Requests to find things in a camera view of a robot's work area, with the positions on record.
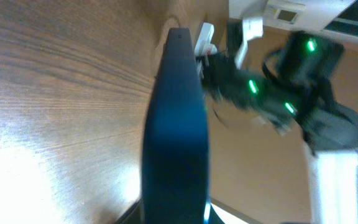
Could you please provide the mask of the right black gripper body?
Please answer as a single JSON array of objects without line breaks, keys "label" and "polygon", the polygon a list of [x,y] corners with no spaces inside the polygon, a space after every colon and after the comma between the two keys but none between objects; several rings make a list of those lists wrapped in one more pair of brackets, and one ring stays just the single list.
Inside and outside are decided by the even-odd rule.
[{"label": "right black gripper body", "polygon": [[285,90],[258,73],[238,69],[233,58],[222,54],[197,57],[203,91],[214,101],[226,100],[237,109],[253,109],[273,124],[290,124]]}]

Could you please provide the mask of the blue screen Samsung smartphone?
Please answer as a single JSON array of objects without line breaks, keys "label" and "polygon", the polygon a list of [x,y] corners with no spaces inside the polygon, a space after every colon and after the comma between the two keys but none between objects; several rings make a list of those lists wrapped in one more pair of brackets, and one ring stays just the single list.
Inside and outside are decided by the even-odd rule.
[{"label": "blue screen Samsung smartphone", "polygon": [[206,223],[209,139],[203,91],[187,28],[171,28],[145,120],[145,223]]}]

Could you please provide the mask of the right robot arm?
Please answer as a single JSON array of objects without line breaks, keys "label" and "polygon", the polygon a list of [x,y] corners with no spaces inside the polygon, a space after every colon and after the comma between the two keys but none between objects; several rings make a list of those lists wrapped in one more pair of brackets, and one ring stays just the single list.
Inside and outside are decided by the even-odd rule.
[{"label": "right robot arm", "polygon": [[274,71],[237,68],[223,54],[198,56],[203,90],[214,101],[254,110],[279,133],[301,128],[312,223],[358,223],[358,113],[335,100],[331,75],[344,46],[305,31],[266,55]]}]

